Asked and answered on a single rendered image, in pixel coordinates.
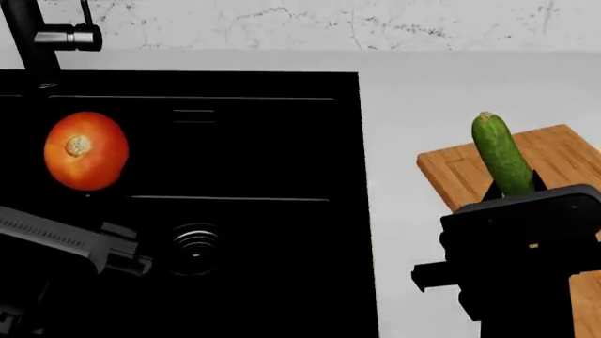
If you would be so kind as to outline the green cucumber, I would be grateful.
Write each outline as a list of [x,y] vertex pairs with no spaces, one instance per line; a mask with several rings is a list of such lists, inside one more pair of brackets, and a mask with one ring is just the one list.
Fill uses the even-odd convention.
[[535,192],[533,170],[522,156],[505,122],[491,112],[481,112],[471,123],[477,151],[504,196]]

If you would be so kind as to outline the wooden cutting board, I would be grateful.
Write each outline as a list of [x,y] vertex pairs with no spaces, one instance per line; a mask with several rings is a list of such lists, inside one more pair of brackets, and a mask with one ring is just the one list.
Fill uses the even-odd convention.
[[[513,137],[548,188],[583,183],[601,191],[601,152],[569,126]],[[450,210],[481,201],[492,182],[472,143],[419,154],[417,166]],[[601,271],[575,275],[570,286],[576,338],[601,338]]]

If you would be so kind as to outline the round sink drain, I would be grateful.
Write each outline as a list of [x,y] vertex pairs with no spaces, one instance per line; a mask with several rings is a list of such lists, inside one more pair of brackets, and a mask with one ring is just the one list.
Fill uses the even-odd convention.
[[170,233],[168,267],[179,276],[207,275],[217,267],[221,249],[221,229],[216,224],[182,224]]

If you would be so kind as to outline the black sink basin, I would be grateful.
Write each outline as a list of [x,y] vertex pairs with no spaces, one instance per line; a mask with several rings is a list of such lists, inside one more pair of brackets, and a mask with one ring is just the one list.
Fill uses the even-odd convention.
[[[50,338],[379,338],[359,79],[350,72],[64,70],[50,96],[0,69],[0,207],[137,233],[142,276],[107,272],[98,304]],[[53,126],[96,112],[129,157],[99,191],[57,182]],[[221,229],[217,267],[179,276],[171,231]]]

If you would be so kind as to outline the red tomato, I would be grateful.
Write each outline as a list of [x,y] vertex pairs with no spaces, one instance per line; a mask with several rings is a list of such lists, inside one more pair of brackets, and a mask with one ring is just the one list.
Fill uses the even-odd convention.
[[78,112],[53,126],[43,154],[57,182],[77,191],[99,191],[120,177],[129,145],[124,131],[110,117]]

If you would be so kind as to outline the black kitchen faucet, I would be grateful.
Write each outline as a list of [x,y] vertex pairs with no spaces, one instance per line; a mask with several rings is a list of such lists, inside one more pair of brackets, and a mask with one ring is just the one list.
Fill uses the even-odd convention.
[[58,51],[98,52],[103,38],[93,23],[88,0],[79,0],[85,21],[79,24],[47,24],[38,0],[0,0],[0,9],[15,41],[31,91],[50,96],[58,92],[61,68]]

